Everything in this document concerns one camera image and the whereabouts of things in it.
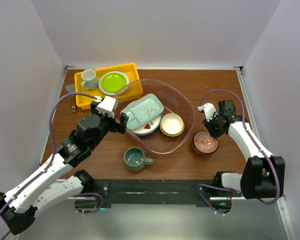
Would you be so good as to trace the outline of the red brown bottom bowl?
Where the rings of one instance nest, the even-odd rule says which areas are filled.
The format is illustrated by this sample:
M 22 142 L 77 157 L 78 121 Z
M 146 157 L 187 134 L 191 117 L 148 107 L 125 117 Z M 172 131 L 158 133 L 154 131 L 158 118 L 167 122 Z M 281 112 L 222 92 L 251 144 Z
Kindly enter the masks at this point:
M 208 130 L 199 130 L 192 137 L 192 145 L 195 145 L 200 150 L 205 148 L 212 149 L 219 146 L 219 140 L 211 137 Z

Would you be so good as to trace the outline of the watermelon pattern plate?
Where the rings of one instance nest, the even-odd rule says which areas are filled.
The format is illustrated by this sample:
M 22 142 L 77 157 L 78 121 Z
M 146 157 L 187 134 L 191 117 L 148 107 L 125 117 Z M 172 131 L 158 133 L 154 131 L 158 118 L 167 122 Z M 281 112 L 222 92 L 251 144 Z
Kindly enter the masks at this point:
M 157 115 L 149 122 L 145 123 L 141 127 L 132 130 L 132 132 L 137 136 L 146 136 L 153 133 L 160 125 L 162 120 L 162 114 Z
M 150 122 L 150 123 L 146 123 L 145 125 L 132 130 L 132 133 L 134 133 L 136 136 L 147 136 L 152 134 L 155 130 L 158 129 L 160 123 L 154 123 L 154 122 Z

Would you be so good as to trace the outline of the light blue rectangular dish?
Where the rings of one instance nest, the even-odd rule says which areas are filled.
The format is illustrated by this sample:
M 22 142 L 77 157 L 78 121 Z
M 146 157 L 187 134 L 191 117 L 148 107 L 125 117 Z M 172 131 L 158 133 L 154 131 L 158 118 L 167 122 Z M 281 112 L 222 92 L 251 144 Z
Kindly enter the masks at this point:
M 129 130 L 136 130 L 143 126 L 164 111 L 161 101 L 153 94 L 149 93 L 129 103 L 121 113 L 128 116 L 126 127 Z

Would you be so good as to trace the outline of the brown beige glazed bowl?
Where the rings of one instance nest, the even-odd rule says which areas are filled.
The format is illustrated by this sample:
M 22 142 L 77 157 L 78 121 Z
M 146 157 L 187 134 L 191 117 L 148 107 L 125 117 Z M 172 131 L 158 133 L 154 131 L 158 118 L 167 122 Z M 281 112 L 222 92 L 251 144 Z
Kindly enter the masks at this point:
M 216 147 L 213 147 L 213 148 L 209 148 L 209 149 L 204 148 L 204 149 L 200 150 L 193 144 L 192 148 L 193 148 L 194 152 L 200 156 L 211 156 L 219 149 L 219 146 L 217 145 Z

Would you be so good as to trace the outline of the teal ceramic mug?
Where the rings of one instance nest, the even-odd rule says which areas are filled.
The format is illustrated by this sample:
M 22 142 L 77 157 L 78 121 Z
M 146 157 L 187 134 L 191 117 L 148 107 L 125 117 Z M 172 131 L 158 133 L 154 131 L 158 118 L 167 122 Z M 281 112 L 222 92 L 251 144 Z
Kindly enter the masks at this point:
M 131 147 L 124 153 L 124 165 L 133 172 L 142 170 L 145 166 L 154 164 L 152 158 L 147 158 L 145 153 L 138 147 Z

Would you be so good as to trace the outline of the dark bowl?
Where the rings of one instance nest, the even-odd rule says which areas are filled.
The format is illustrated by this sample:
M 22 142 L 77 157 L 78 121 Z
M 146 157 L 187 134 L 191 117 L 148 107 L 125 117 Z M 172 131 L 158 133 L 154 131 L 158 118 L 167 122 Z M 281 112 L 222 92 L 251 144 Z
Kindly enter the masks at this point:
M 167 113 L 162 117 L 160 123 L 162 124 L 163 130 L 172 135 L 178 133 L 184 124 L 182 118 L 175 113 Z

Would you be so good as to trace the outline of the yellow blue patterned bowl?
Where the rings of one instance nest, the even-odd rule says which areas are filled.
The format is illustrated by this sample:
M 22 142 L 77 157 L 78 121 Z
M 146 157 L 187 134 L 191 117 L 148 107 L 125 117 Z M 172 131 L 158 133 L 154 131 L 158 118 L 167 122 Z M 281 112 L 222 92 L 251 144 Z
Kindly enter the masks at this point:
M 160 127 L 161 132 L 164 135 L 166 135 L 168 137 L 176 137 L 176 136 L 179 136 L 184 131 L 185 125 L 183 124 L 181 130 L 178 133 L 176 133 L 176 134 L 169 134 L 169 133 L 165 132 L 164 129 L 163 129 L 163 127 L 162 127 L 162 124 L 160 124 L 159 127 Z

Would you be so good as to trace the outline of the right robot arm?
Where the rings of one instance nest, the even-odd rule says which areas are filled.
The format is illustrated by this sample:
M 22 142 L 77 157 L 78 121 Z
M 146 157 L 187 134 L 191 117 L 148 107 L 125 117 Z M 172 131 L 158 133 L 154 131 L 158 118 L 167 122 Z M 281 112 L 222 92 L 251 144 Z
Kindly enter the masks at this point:
M 246 164 L 243 173 L 217 172 L 213 180 L 213 192 L 220 197 L 230 190 L 240 192 L 246 199 L 258 199 L 265 204 L 276 202 L 284 191 L 285 161 L 267 150 L 244 115 L 236 113 L 232 100 L 198 106 L 205 115 L 203 120 L 209 135 L 217 139 L 226 134 L 231 137 L 243 154 Z

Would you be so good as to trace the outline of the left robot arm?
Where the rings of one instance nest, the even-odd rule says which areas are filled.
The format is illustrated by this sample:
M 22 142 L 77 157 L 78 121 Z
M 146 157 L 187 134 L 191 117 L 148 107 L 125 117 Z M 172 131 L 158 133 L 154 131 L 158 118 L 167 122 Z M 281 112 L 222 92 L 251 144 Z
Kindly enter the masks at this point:
M 124 134 L 128 116 L 123 113 L 116 121 L 118 101 L 112 97 L 91 102 L 86 115 L 60 146 L 53 146 L 49 159 L 26 180 L 7 192 L 0 192 L 0 218 L 9 232 L 17 235 L 34 221 L 39 210 L 34 201 L 55 180 L 87 159 L 108 132 Z

